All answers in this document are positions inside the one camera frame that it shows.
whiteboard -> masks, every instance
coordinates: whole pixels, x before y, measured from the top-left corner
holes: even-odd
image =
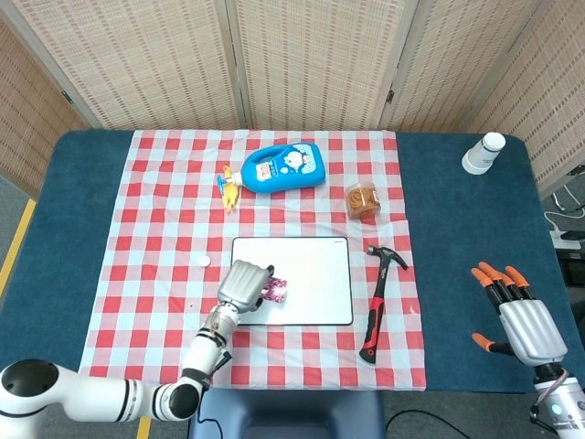
[[[265,300],[242,325],[350,325],[349,251],[343,237],[236,238],[231,261],[274,266],[288,282],[283,304]]]

hammer head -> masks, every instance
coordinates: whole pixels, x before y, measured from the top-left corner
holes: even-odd
[[[409,268],[400,255],[388,247],[376,247],[373,245],[368,245],[366,253],[380,258],[380,265],[385,267],[388,267],[390,265],[390,261],[394,260],[398,262],[404,270]]]

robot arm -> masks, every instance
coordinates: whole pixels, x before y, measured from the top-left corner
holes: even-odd
[[[560,364],[567,346],[543,302],[537,300],[527,280],[513,267],[507,275],[485,262],[472,274],[484,287],[509,343],[495,343],[481,334],[473,340],[488,352],[515,356],[535,369],[534,385],[538,398],[530,408],[530,421],[557,433],[562,439],[585,438],[585,393],[577,379]],[[539,418],[543,407],[552,427]]]
[[[197,332],[175,383],[149,387],[139,380],[86,377],[38,359],[8,366],[0,373],[0,439],[34,439],[45,408],[56,403],[69,418],[82,422],[192,417],[211,376],[231,358],[225,346],[238,314],[260,305],[262,287],[272,273],[272,267],[234,262],[219,287],[219,305]]]

red and white checkered tablecloth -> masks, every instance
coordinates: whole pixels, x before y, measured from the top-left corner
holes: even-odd
[[[327,179],[319,187],[260,195],[243,189],[225,213],[215,178],[238,170],[258,148],[319,145]],[[344,190],[372,181],[382,211],[368,223],[346,216]],[[368,244],[395,249],[412,266],[391,132],[136,131],[115,201],[80,371],[170,382],[199,326],[217,303],[238,236],[346,236],[351,326],[238,327],[233,360],[214,386],[253,389],[425,388],[424,349],[414,269],[388,271],[378,361],[357,352],[367,327],[379,260]],[[208,268],[197,259],[207,254]]]

detergent bottle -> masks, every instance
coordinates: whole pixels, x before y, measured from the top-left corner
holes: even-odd
[[[246,159],[240,172],[227,179],[259,194],[316,186],[324,180],[319,148],[306,142],[262,148]]]

